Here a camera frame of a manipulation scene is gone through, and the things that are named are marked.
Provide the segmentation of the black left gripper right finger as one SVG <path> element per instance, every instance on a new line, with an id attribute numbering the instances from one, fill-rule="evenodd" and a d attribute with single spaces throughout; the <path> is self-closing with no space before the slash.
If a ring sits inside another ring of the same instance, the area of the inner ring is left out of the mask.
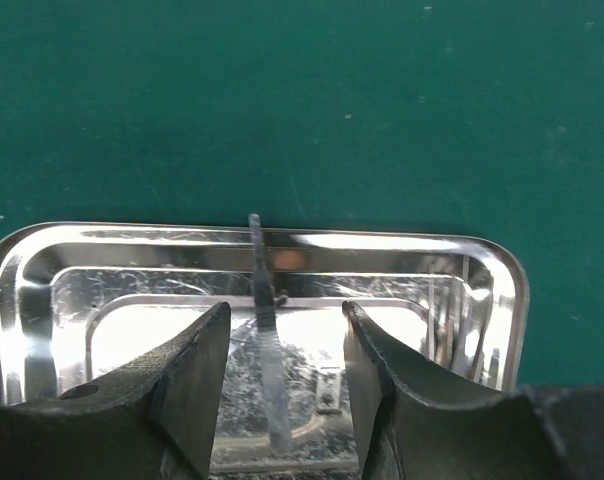
<path id="1" fill-rule="evenodd" d="M 604 385 L 493 390 L 342 310 L 362 478 L 604 479 Z"/>

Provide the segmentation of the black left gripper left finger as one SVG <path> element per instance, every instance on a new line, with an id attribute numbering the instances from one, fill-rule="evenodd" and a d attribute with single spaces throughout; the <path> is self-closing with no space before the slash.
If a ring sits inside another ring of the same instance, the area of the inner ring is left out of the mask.
<path id="1" fill-rule="evenodd" d="M 205 479 L 230 340 L 221 302 L 61 396 L 0 406 L 0 479 Z"/>

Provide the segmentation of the steel scalpel handle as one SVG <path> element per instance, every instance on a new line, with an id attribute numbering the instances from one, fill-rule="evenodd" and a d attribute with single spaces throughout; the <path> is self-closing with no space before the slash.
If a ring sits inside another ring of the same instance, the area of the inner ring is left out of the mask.
<path id="1" fill-rule="evenodd" d="M 288 394 L 282 349 L 276 328 L 275 300 L 265 261 L 263 233 L 258 214 L 248 217 L 253 245 L 253 300 L 256 315 L 261 384 L 270 448 L 274 455 L 291 449 Z"/>

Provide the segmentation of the dark green surgical cloth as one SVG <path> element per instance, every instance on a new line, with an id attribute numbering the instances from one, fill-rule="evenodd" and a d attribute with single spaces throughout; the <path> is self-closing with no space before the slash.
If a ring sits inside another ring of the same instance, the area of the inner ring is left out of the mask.
<path id="1" fill-rule="evenodd" d="M 604 1 L 0 1 L 0 239 L 253 212 L 492 240 L 604 383 Z"/>

